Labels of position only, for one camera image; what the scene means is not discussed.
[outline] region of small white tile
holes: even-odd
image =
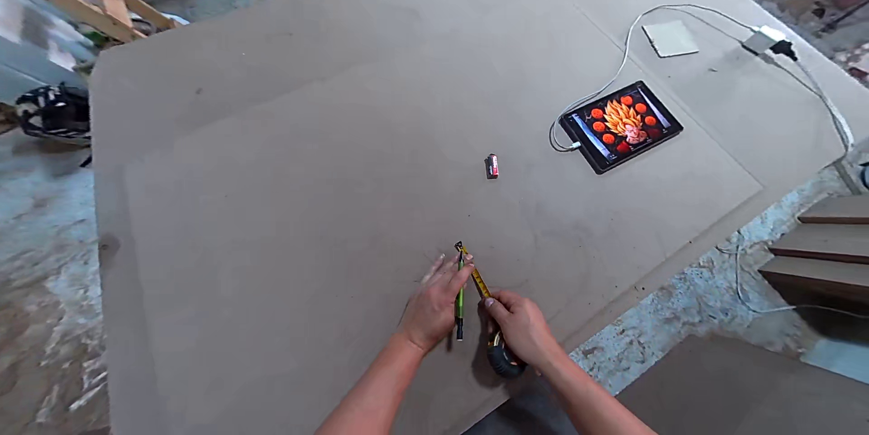
[[[691,31],[681,21],[643,25],[643,31],[659,57],[675,57],[700,51]]]

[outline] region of battery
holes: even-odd
[[[486,157],[486,178],[498,178],[498,157],[494,153]]]

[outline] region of power adapter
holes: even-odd
[[[769,26],[755,28],[754,34],[742,42],[742,47],[755,55],[769,50],[776,55],[784,55],[794,62],[797,61],[793,43],[788,41],[785,33]]]

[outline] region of charging cable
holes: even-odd
[[[742,271],[742,267],[740,266],[740,253],[743,252],[745,249],[745,247],[744,247],[745,237],[742,235],[742,230],[739,230],[736,233],[737,233],[737,235],[739,235],[740,240],[736,243],[736,246],[734,247],[733,250],[724,250],[717,245],[715,246],[715,250],[717,250],[721,253],[724,253],[726,255],[733,255],[733,262],[734,262],[734,269],[735,269],[734,275],[736,278],[736,296],[740,299],[740,302],[746,308],[748,308],[748,310],[750,310],[751,312],[755,312],[758,314],[767,314],[767,313],[779,312],[779,311],[793,311],[793,310],[797,310],[797,309],[812,308],[812,309],[816,309],[816,310],[837,312],[839,314],[844,314],[844,315],[850,316],[852,318],[869,319],[869,315],[857,314],[857,313],[853,313],[851,311],[844,311],[844,310],[839,310],[836,308],[831,308],[831,307],[827,307],[827,306],[819,306],[819,305],[782,306],[782,307],[778,307],[778,308],[771,308],[768,310],[762,310],[759,308],[755,308],[754,306],[752,306],[748,302],[748,300],[745,298],[744,292],[742,291],[742,282],[740,281],[740,272]]]

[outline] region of green pencil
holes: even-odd
[[[459,252],[459,270],[462,270],[462,267],[465,266],[465,260],[462,257],[462,252]],[[459,290],[459,293],[455,295],[455,339],[458,341],[462,341],[464,337],[464,332],[462,331],[462,327],[465,323],[465,286],[462,285],[462,289]]]

